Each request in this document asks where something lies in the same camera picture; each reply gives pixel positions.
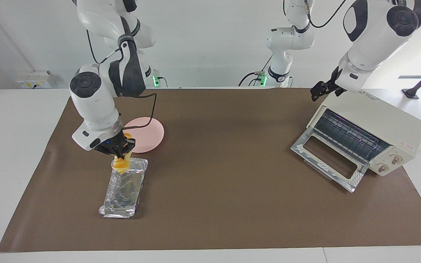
pink plate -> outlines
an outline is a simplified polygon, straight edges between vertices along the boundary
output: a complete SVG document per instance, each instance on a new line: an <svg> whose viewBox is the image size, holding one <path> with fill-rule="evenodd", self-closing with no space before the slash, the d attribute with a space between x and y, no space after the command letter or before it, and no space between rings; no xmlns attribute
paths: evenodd
<svg viewBox="0 0 421 263"><path fill-rule="evenodd" d="M149 119L149 117L137 118L124 127L146 125ZM147 153L159 146L165 135L165 130L159 121L152 119L147 127L124 130L124 133L129 133L136 140L136 146L132 150L133 153Z"/></svg>

wire rack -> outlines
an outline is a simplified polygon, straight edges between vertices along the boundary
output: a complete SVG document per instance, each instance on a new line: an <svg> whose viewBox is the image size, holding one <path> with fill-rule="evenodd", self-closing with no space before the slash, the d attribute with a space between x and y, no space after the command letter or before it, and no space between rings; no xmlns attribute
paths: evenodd
<svg viewBox="0 0 421 263"><path fill-rule="evenodd" d="M329 109L319 119L314 132L355 160L367 163L390 146Z"/></svg>

brown table mat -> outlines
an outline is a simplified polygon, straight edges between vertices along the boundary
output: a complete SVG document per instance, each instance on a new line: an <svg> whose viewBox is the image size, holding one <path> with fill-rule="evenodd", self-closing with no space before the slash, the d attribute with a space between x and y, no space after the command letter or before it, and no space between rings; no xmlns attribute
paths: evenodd
<svg viewBox="0 0 421 263"><path fill-rule="evenodd" d="M166 130L134 219L97 211L111 156L85 152L69 100L0 252L421 245L421 198L403 168L354 194L290 150L320 102L307 89L161 90ZM124 123L152 99L115 99Z"/></svg>

white table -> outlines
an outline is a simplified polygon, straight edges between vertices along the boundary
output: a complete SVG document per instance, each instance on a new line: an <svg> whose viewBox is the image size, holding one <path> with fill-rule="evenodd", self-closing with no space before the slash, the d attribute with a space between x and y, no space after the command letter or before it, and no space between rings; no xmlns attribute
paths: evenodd
<svg viewBox="0 0 421 263"><path fill-rule="evenodd" d="M398 90L369 90L421 118L421 102ZM65 89L0 90L0 240L69 98ZM421 147L405 165L421 195ZM421 262L421 246L288 248L195 251L92 251L0 253L0 262Z"/></svg>

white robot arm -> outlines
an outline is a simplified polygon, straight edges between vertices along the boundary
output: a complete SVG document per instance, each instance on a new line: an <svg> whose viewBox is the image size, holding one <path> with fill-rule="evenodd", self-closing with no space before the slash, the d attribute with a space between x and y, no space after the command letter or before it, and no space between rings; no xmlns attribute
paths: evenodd
<svg viewBox="0 0 421 263"><path fill-rule="evenodd" d="M331 79L311 89L311 98L358 92L381 63L397 52L421 26L421 0L356 0L344 16L353 42Z"/></svg>
<svg viewBox="0 0 421 263"><path fill-rule="evenodd" d="M138 97L145 90L144 79L151 67L138 48L155 44L151 29L132 14L135 0L73 0L80 22L90 32L105 38L120 50L122 58L110 65L84 65L72 78L70 92L82 125L72 135L83 149L124 158L135 146L122 131L114 96Z"/></svg>
<svg viewBox="0 0 421 263"><path fill-rule="evenodd" d="M314 0L309 0L309 8L313 8ZM306 13L304 0L287 0L285 4L287 20L293 25L290 28L272 29L266 37L266 45L272 51L272 63L265 75L267 85L287 87L288 75L293 58L289 50L303 50L313 46L314 32L310 30L310 22Z"/></svg>

